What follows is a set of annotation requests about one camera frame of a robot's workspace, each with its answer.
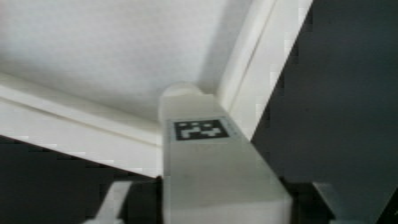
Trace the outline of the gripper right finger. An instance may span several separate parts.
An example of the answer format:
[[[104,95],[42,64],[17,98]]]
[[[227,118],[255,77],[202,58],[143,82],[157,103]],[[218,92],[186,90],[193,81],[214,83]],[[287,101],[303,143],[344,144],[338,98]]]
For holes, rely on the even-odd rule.
[[[363,222],[349,215],[349,209],[346,207],[333,184],[328,182],[315,182],[314,186],[335,214],[335,218],[331,219],[330,224],[363,224]]]

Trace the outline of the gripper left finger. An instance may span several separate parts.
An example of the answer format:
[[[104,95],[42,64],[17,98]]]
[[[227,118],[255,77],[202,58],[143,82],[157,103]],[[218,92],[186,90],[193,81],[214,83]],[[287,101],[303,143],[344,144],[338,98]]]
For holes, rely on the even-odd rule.
[[[120,214],[131,187],[132,181],[116,181],[113,183],[97,216],[88,220],[88,224],[125,224]]]

